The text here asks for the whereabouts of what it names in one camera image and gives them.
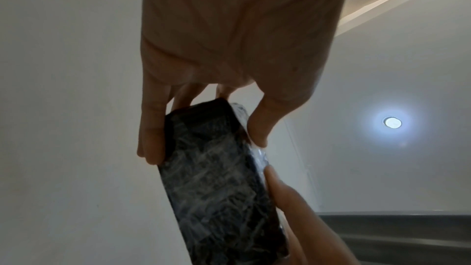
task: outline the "clear plastic film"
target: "clear plastic film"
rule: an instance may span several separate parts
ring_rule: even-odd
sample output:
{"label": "clear plastic film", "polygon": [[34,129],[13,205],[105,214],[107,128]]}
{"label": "clear plastic film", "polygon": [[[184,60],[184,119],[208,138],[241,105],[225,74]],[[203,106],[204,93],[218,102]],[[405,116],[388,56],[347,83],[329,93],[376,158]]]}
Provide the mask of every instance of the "clear plastic film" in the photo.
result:
{"label": "clear plastic film", "polygon": [[223,99],[166,116],[163,185],[194,265],[272,265],[288,255],[248,115]]}

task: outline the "round light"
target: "round light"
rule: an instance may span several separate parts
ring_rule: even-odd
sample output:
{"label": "round light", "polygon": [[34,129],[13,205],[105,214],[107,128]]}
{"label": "round light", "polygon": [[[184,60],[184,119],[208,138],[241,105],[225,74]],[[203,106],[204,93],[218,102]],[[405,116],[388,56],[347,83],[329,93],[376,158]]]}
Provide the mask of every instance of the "round light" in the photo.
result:
{"label": "round light", "polygon": [[384,125],[391,129],[398,129],[401,127],[402,122],[395,117],[388,117],[383,121]]}

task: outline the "package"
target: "package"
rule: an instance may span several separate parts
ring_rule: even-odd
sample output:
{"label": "package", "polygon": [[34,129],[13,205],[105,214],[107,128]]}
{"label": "package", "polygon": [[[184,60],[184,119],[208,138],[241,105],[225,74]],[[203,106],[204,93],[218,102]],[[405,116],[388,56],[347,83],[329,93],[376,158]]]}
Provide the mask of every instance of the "package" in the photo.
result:
{"label": "package", "polygon": [[272,265],[288,255],[247,118],[223,99],[166,116],[160,176],[194,265]]}

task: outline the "skin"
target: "skin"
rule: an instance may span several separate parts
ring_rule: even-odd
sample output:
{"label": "skin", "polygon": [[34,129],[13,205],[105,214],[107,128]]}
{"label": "skin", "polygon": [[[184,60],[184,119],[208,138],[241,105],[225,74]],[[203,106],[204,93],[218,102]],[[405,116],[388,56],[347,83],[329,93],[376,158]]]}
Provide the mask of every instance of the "skin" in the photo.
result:
{"label": "skin", "polygon": [[272,166],[264,170],[268,190],[284,212],[290,256],[283,265],[360,265],[340,237],[309,207],[302,196],[284,184]]}
{"label": "skin", "polygon": [[228,99],[256,83],[263,99],[248,120],[253,142],[313,94],[344,0],[143,0],[142,113],[137,154],[165,158],[166,106],[189,106],[211,83]]}

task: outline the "plastic-wrapped box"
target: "plastic-wrapped box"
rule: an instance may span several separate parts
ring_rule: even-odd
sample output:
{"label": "plastic-wrapped box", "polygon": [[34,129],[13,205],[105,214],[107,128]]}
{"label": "plastic-wrapped box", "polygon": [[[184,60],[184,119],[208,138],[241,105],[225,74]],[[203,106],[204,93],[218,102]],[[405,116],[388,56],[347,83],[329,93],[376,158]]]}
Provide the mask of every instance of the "plastic-wrapped box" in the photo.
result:
{"label": "plastic-wrapped box", "polygon": [[163,185],[194,265],[272,265],[288,255],[247,112],[223,99],[166,116]]}

